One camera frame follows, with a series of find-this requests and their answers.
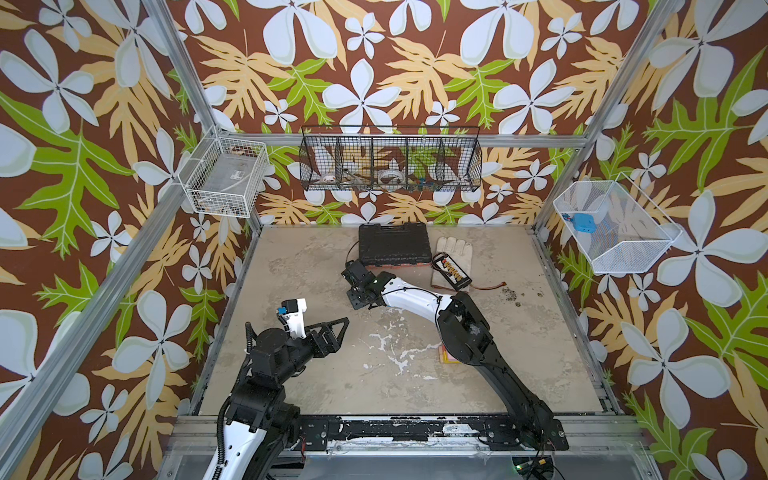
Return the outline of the yellow rectangular block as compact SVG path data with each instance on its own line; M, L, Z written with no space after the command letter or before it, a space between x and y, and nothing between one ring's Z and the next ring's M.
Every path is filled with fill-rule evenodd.
M453 357L444 345L439 346L438 354L442 364L460 364L460 361Z

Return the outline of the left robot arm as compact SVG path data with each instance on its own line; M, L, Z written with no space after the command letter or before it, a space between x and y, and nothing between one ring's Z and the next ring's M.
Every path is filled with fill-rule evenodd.
M346 317L307 327L304 338L281 328L257 334L245 325L245 359L216 417L216 451L206 479L265 479L280 453L300 438L300 408L286 401L285 382L308 362L341 349Z

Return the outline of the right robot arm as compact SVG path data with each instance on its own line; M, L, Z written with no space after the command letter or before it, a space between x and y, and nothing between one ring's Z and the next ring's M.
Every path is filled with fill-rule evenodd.
M521 444L539 451L569 448L561 422L503 358L490 324L468 293L436 293L387 271L375 274L358 260L346 262L342 276L356 310L386 306L433 321L447 352L473 367L501 399Z

